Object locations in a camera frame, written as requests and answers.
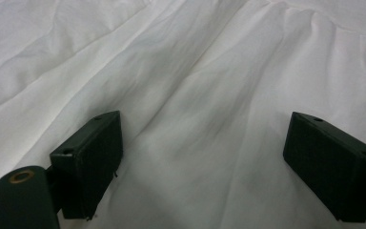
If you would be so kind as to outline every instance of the wrinkle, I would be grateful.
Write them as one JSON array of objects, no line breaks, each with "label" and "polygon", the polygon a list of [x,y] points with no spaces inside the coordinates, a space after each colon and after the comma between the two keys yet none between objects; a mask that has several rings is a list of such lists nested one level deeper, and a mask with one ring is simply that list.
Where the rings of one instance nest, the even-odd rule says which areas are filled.
[{"label": "wrinkle", "polygon": [[[132,17],[130,17],[128,20],[126,20],[125,22],[123,22],[120,26],[118,26],[117,28],[115,28],[113,31],[110,31],[100,37],[97,37],[96,39],[92,40],[92,42],[90,42],[89,44],[87,44],[85,47],[83,47],[81,50],[79,50],[78,52],[75,52],[73,55],[69,56],[68,58],[66,58],[64,61],[60,62],[59,64],[53,66],[52,68],[50,68],[49,70],[47,71],[44,71],[40,74],[40,76],[44,75],[45,73],[49,73],[50,71],[53,71],[55,69],[57,69],[58,67],[60,66],[63,66],[65,64],[67,64],[70,59],[72,59],[73,57],[77,56],[79,53],[81,53],[82,51],[86,50],[89,46],[91,46],[92,44],[94,44],[96,41],[102,39],[103,37],[106,37],[112,33],[114,33],[115,31],[117,31],[121,26],[123,26],[125,23],[127,23],[128,21],[130,21],[134,16],[136,16],[139,12],[141,12],[143,9],[141,9],[140,11],[138,11],[137,13],[135,13]],[[21,90],[19,90],[16,94],[12,95],[9,99],[3,101],[0,103],[0,107],[4,104],[7,104],[9,103],[10,101],[12,101],[15,97],[17,97],[19,94],[21,94],[23,91],[25,91],[28,87],[32,86],[34,83],[38,82],[39,80],[41,80],[41,77],[38,76],[36,77],[31,83],[29,83],[28,85],[26,85],[24,88],[22,88]]]},{"label": "wrinkle", "polygon": [[45,33],[41,34],[40,36],[38,36],[38,37],[36,37],[34,40],[32,40],[30,43],[28,43],[25,47],[23,47],[23,49],[22,49],[21,51],[19,51],[18,53],[14,54],[14,55],[13,55],[13,56],[11,56],[11,57],[9,57],[8,59],[4,60],[4,61],[1,63],[1,65],[0,65],[0,69],[1,69],[3,66],[5,66],[9,61],[11,61],[13,58],[15,58],[16,56],[18,56],[18,55],[19,55],[19,54],[21,54],[22,52],[24,52],[28,47],[32,46],[36,41],[38,41],[39,39],[41,39],[41,38],[43,38],[43,37],[47,36],[48,34],[50,34],[50,32],[52,31],[52,28],[53,28],[53,22],[54,22],[54,20],[55,20],[55,16],[56,16],[56,13],[57,13],[58,6],[59,6],[59,5],[60,5],[60,3],[58,3],[58,4],[56,5],[56,7],[55,7],[55,10],[54,10],[54,16],[52,17],[52,22],[51,22],[51,28],[50,28],[47,32],[45,32]]}]

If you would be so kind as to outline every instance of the mounting bracket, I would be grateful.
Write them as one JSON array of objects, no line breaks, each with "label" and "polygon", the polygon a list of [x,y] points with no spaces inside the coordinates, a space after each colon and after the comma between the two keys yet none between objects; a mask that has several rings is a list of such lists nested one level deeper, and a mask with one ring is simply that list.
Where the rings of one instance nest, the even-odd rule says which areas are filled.
[{"label": "mounting bracket", "polygon": [[0,178],[0,229],[57,229],[60,209],[65,219],[92,219],[122,156],[120,113],[96,116],[50,154],[47,170]]},{"label": "mounting bracket", "polygon": [[366,144],[330,123],[293,113],[284,159],[337,220],[366,220]]}]

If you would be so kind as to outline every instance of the white fabric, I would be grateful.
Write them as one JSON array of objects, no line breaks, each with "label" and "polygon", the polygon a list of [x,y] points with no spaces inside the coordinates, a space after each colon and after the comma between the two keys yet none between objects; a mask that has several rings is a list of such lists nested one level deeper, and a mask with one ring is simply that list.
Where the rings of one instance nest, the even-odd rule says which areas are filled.
[{"label": "white fabric", "polygon": [[114,110],[119,178],[63,228],[366,228],[282,158],[292,111],[366,143],[366,1],[0,0],[0,177]]}]

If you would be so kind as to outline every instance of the metal ring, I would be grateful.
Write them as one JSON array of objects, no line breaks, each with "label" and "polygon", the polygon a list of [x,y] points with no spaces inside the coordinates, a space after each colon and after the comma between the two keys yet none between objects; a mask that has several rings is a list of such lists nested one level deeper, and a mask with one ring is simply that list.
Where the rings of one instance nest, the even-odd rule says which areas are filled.
[{"label": "metal ring", "polygon": [[24,170],[12,175],[9,179],[9,182],[12,184],[22,183],[32,178],[33,176],[34,172],[32,170]]}]

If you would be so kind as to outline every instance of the white cloth background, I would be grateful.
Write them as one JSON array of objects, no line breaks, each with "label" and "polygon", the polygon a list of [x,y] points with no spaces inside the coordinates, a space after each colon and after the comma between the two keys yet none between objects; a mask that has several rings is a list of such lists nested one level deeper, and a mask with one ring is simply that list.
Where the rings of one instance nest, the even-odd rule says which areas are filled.
[{"label": "white cloth background", "polygon": [[366,1],[0,0],[0,177],[114,110],[119,178],[63,228],[366,228],[282,157],[292,111],[366,143]]}]

